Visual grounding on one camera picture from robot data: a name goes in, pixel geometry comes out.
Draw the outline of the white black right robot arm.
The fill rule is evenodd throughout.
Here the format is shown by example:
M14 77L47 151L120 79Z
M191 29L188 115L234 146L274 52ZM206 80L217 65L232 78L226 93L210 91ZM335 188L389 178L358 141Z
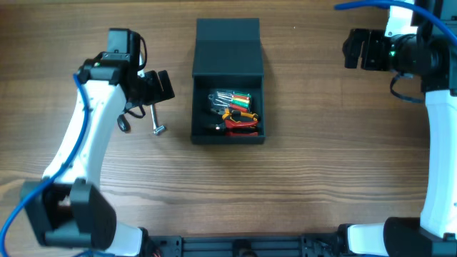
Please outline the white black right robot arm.
M456 3L352 1L339 11L388 11L385 29L353 29L343 44L345 67L391 71L393 80L418 76L429 127L426 197L417 218L344 224L332 243L335 256L454 256L456 254Z

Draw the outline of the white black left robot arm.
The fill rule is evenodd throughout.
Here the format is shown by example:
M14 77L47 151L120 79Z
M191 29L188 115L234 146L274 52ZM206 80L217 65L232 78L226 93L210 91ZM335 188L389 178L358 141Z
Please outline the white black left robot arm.
M101 166L119 119L135 108L172 99L166 71L145 71L144 38L110 29L107 49L87 59L74 75L77 100L63 141L40 181L21 188L39 245L81 248L105 256L159 256L144 228L126 225L99 190Z

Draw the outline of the clear case coloured screwdrivers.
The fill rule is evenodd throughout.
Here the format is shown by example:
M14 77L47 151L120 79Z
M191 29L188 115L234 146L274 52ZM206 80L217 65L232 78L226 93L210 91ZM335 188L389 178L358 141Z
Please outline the clear case coloured screwdrivers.
M242 91L220 90L212 91L208 95L208 100L214 107L249 112L252 95Z

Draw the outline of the orange black pliers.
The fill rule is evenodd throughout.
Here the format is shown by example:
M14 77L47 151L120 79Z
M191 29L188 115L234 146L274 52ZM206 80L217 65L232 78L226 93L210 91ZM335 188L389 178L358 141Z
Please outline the orange black pliers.
M244 118L249 118L253 121L258 121L257 114L247 113L247 112L243 112L243 111L239 111L239 110L235 110L235 109L228 109L228 108L211 109L210 112L221 116L221 118L223 120L229 119L231 121L234 121L233 116L236 116L236 117L240 116L240 117L244 117Z

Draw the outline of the red handled cutters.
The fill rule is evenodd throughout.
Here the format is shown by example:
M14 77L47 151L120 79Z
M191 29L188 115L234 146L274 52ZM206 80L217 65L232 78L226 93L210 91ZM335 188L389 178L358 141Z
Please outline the red handled cutters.
M225 120L220 124L210 124L205 129L224 136L258 136L257 124L258 121Z

